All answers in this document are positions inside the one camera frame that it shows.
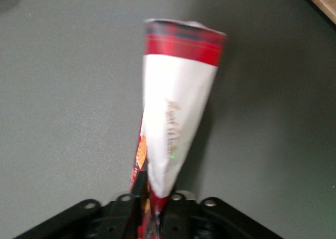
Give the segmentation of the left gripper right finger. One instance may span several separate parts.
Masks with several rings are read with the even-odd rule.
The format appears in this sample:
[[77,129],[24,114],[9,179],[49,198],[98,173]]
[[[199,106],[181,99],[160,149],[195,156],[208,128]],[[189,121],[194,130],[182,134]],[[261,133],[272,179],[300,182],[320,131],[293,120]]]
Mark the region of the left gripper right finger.
[[192,238],[190,205],[195,196],[187,190],[178,190],[169,196],[161,216],[161,238]]

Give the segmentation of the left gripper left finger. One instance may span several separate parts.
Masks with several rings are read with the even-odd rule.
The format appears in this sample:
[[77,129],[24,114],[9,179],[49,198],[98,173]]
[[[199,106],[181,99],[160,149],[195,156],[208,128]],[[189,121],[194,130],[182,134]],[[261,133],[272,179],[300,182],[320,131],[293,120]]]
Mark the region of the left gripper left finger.
[[114,197],[107,205],[107,221],[104,224],[107,238],[137,238],[142,223],[142,199],[146,195],[147,172],[139,172],[133,188]]

